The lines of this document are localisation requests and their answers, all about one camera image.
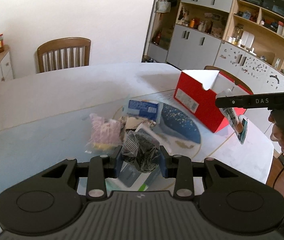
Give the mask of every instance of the open cardboard box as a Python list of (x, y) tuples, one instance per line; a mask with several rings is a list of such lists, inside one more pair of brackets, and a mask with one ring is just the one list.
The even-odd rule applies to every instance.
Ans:
[[(215, 97), (228, 88), (235, 96), (250, 94), (250, 91), (241, 85), (235, 85), (231, 77), (218, 70), (183, 70), (174, 98), (209, 130), (217, 132), (229, 122), (215, 106)], [(235, 108), (235, 112), (238, 115), (244, 114), (245, 109)]]

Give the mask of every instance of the table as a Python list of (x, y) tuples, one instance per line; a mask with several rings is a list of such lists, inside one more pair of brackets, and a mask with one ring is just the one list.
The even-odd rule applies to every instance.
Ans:
[[(111, 118), (128, 97), (170, 102), (180, 71), (167, 64), (113, 64), (41, 73), (0, 84), (0, 192), (67, 158), (88, 161), (90, 113)], [(251, 122), (241, 145), (228, 126), (212, 134), (194, 118), (203, 138), (193, 161), (214, 157), (265, 183), (273, 145)], [(201, 194), (200, 178), (194, 178)], [(170, 179), (149, 188), (173, 189)]]

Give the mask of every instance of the snack package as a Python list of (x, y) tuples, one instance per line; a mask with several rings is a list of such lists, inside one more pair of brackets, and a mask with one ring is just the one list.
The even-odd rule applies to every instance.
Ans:
[(142, 173), (148, 173), (158, 166), (160, 143), (151, 136), (129, 131), (121, 150), (123, 161), (132, 164)]
[(90, 114), (92, 122), (92, 133), (90, 143), (98, 150), (106, 151), (122, 144), (120, 132), (122, 124), (120, 121), (105, 119), (97, 114)]
[(162, 108), (162, 103), (151, 103), (130, 99), (123, 107), (123, 115), (143, 117), (159, 123)]
[[(234, 96), (230, 89), (224, 90), (216, 95), (218, 97), (231, 97)], [(233, 107), (220, 108), (221, 113), (227, 118), (230, 126), (235, 131), (237, 138), (241, 144), (244, 143), (246, 133), (248, 130), (248, 121), (243, 115), (237, 116)]]

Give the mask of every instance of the cabinet handle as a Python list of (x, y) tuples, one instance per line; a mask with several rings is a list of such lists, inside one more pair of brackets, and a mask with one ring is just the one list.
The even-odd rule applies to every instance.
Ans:
[(246, 61), (246, 57), (244, 57), (243, 63), (240, 65), (241, 67), (244, 66), (245, 61)]
[(200, 42), (200, 46), (203, 46), (204, 40), (205, 40), (205, 37), (202, 38), (202, 41)]
[(240, 55), (240, 58), (239, 58), (239, 61), (237, 62), (237, 64), (240, 64), (242, 56), (243, 56), (243, 54)]

